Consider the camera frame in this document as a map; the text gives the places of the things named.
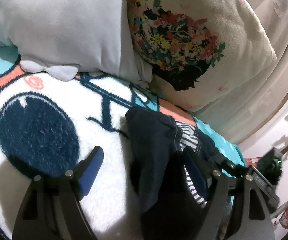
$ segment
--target striped fabric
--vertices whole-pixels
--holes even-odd
[[[196,137],[196,133],[198,133],[198,130],[193,126],[186,122],[181,122],[178,120],[175,120],[176,125],[181,128],[182,130],[182,136],[180,139],[180,148],[183,151],[183,149],[187,146],[191,146],[191,148],[198,154],[199,148],[201,147],[201,144],[199,143],[198,138]],[[204,198],[202,198],[200,195],[197,194],[195,187],[193,185],[193,182],[184,166],[185,174],[186,174],[186,183],[188,184],[189,190],[191,191],[192,196],[194,197],[196,203],[204,208],[206,206],[206,201]]]

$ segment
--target sheer curtain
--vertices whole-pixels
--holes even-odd
[[[193,115],[239,143],[265,124],[288,93],[288,0],[247,0],[264,27],[277,61]]]

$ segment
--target cartoon print blanket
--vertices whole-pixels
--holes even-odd
[[[198,126],[243,164],[237,147],[208,125],[129,82],[103,73],[69,82],[24,73],[16,48],[0,47],[0,234],[12,237],[16,215],[37,173],[59,176],[99,145],[104,162],[81,207],[99,240],[142,239],[125,113],[142,106]]]

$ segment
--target green leaf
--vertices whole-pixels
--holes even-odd
[[[223,51],[225,49],[225,42],[219,45],[219,50]]]
[[[157,7],[157,6],[159,6],[161,4],[161,0],[154,0],[154,2],[153,2],[153,6],[154,7]]]

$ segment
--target white pillow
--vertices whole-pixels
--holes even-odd
[[[0,0],[0,45],[13,44],[28,72],[67,81],[101,70],[151,81],[151,65],[134,55],[126,0]]]
[[[135,48],[153,64],[151,88],[196,111],[276,60],[246,0],[128,0]]]

